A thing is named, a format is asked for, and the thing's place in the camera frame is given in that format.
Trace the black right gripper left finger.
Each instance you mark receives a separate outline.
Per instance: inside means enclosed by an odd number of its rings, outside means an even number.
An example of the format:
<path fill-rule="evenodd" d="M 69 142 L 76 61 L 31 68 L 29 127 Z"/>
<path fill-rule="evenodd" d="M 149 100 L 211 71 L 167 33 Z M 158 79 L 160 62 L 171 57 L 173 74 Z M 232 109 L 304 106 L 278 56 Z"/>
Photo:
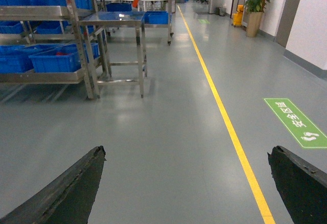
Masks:
<path fill-rule="evenodd" d="M 1 218 L 1 223 L 88 223 L 106 152 L 97 146 L 47 186 Z"/>

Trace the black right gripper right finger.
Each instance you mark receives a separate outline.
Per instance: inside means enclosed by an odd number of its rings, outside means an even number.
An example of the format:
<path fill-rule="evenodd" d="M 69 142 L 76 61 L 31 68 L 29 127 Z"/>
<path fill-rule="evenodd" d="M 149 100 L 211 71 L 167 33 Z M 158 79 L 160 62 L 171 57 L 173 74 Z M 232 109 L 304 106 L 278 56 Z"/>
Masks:
<path fill-rule="evenodd" d="M 277 191 L 294 223 L 326 223 L 326 173 L 283 146 L 268 162 Z"/>

